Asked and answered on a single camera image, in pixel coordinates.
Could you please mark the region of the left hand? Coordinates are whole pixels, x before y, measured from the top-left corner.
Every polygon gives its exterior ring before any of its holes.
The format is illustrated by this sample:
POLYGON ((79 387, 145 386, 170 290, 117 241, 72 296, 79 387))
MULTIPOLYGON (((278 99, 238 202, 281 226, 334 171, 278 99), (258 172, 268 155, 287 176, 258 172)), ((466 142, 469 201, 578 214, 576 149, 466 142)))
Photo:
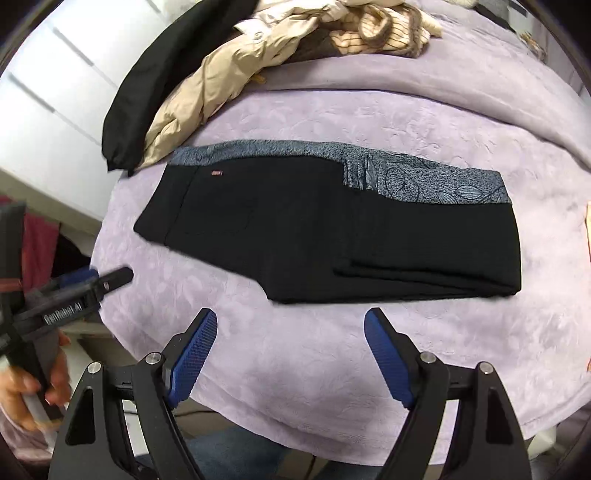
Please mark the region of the left hand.
MULTIPOLYGON (((58 332, 58 339, 58 353, 51 370, 50 387, 45 393, 45 401, 48 405, 63 407, 69 402, 72 393, 67 360, 62 350, 63 346, 70 344, 70 340, 61 331, 58 332)), ((8 366, 1 371, 1 407, 6 416, 25 431, 38 431, 39 426, 28 410, 23 396, 36 394, 40 389, 39 381, 20 367, 8 366)))

